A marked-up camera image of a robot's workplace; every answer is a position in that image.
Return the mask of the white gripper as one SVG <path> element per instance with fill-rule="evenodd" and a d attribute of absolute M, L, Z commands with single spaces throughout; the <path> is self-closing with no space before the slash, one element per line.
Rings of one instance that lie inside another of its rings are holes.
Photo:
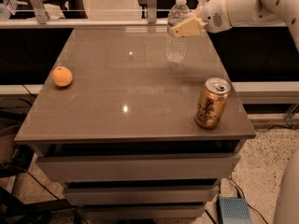
<path fill-rule="evenodd" d="M 209 0 L 190 12 L 191 18 L 179 22 L 168 30 L 173 37 L 200 35 L 206 31 L 216 34 L 232 28 L 228 16 L 228 0 Z"/>

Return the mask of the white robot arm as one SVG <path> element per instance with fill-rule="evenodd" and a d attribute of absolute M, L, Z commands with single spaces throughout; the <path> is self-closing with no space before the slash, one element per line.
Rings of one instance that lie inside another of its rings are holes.
<path fill-rule="evenodd" d="M 299 0 L 209 0 L 168 28 L 174 37 L 218 33 L 244 24 L 260 25 L 281 19 L 299 49 Z M 282 177 L 273 224 L 299 224 L 299 148 Z"/>

